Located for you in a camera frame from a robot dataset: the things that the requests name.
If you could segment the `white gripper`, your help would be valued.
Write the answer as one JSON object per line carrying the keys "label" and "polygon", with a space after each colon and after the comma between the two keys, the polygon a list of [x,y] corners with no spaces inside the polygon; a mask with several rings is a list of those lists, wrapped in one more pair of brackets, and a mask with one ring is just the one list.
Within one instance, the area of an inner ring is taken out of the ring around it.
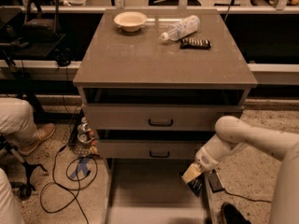
{"label": "white gripper", "polygon": [[219,165],[219,162],[212,158],[204,148],[195,154],[195,162],[183,172],[181,178],[186,184],[192,182],[201,173],[211,171]]}

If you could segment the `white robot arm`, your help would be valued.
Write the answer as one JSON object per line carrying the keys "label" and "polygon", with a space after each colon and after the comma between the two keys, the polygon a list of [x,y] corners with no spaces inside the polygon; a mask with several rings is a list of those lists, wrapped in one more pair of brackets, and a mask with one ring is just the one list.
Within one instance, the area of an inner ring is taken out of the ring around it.
{"label": "white robot arm", "polygon": [[197,192],[202,173],[247,144],[281,161],[269,223],[299,224],[299,134],[251,126],[234,116],[218,119],[215,131],[181,175],[190,189]]}

